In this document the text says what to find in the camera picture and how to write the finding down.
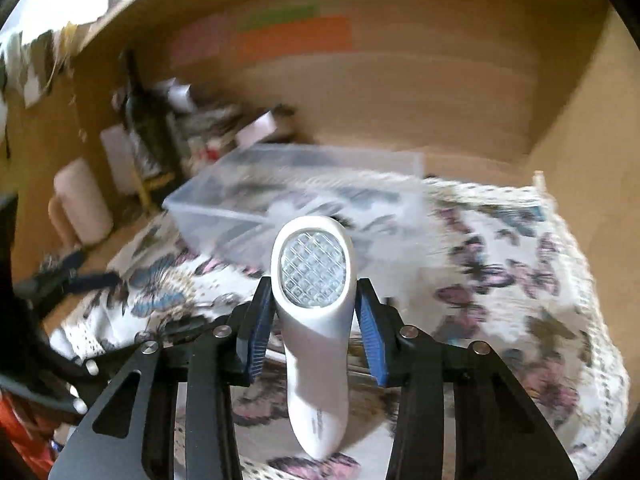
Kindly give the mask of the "white handheld beauty device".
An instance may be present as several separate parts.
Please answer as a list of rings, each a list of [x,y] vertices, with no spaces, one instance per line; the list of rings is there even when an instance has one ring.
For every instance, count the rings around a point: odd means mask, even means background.
[[[271,254],[288,382],[288,419],[304,452],[324,460],[348,422],[347,353],[357,258],[334,219],[303,216],[283,226]]]

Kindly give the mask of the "cream ceramic mug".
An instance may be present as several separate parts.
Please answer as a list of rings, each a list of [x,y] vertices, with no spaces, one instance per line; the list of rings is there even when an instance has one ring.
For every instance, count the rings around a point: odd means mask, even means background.
[[[48,214],[65,248],[100,244],[114,226],[98,182],[83,158],[70,162],[54,176]]]

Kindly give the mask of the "white paper note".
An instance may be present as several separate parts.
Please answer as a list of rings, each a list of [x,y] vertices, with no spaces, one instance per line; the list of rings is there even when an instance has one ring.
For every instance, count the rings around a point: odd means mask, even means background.
[[[117,192],[125,196],[136,194],[134,158],[124,126],[114,125],[106,128],[100,133],[100,140]]]

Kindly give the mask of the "clear plastic storage box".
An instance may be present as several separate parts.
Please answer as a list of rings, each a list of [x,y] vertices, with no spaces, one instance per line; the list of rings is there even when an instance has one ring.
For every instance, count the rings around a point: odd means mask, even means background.
[[[205,167],[163,206],[194,252],[262,269],[286,222],[332,218],[352,238],[360,275],[382,280],[422,266],[422,170],[413,152],[257,144]]]

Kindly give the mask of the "dark wine bottle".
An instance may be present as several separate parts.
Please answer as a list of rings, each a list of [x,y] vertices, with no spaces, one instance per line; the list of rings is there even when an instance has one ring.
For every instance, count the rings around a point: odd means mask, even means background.
[[[141,177],[168,176],[171,181],[182,182],[180,159],[168,129],[163,101],[142,84],[133,50],[122,51],[120,59],[126,74],[126,123]]]

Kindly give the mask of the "butterfly print table cloth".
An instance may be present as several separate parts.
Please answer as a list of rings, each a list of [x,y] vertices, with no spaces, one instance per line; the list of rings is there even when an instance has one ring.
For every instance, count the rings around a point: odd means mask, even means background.
[[[432,181],[422,266],[371,280],[401,317],[445,344],[483,339],[518,378],[590,477],[626,426],[629,378],[606,328],[589,266],[553,200],[519,188],[510,200],[464,196]],[[89,359],[158,335],[170,322],[218,318],[250,298],[266,269],[188,247],[171,214],[154,219],[112,260],[117,292],[92,292],[50,336]]]

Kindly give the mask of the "stack of books papers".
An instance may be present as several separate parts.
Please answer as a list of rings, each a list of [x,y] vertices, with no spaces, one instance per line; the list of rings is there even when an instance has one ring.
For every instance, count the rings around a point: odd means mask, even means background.
[[[171,78],[154,84],[152,92],[165,105],[169,133],[189,177],[234,148],[235,133],[250,114],[213,82]]]

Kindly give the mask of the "small pink white box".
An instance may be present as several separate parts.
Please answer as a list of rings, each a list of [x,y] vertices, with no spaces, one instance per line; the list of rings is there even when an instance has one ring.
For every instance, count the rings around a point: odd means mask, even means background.
[[[274,139],[279,133],[277,119],[268,110],[235,133],[235,144],[238,148],[250,146]]]

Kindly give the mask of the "pink sticky note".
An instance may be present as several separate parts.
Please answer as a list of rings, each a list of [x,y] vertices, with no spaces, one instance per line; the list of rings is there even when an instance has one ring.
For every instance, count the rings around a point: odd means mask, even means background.
[[[224,15],[200,18],[176,30],[168,41],[171,68],[190,66],[210,58],[228,58],[232,52],[233,27]]]

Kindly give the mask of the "green sticky note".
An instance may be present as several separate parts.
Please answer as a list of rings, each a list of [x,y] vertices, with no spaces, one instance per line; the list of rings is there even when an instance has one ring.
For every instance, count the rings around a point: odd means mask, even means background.
[[[261,29],[274,25],[288,24],[298,21],[310,20],[319,15],[319,7],[316,4],[302,4],[301,6],[281,6],[260,10],[247,15],[236,26],[240,32]]]

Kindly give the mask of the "orange sticky note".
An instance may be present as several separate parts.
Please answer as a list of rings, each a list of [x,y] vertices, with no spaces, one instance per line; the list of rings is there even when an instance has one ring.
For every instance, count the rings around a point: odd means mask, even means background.
[[[233,53],[240,64],[284,56],[352,50],[352,21],[346,16],[320,16],[241,32]]]

